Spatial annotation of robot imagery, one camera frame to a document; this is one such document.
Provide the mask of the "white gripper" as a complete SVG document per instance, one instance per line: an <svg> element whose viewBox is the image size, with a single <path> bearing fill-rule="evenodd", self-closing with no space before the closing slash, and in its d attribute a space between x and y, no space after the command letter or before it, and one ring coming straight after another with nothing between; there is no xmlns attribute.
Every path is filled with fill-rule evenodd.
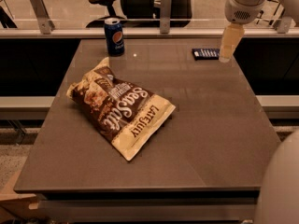
<svg viewBox="0 0 299 224"><path fill-rule="evenodd" d="M226 0L224 14L231 22L223 31L219 60L228 63L245 30L242 24L253 22L263 7L265 0Z"/></svg>

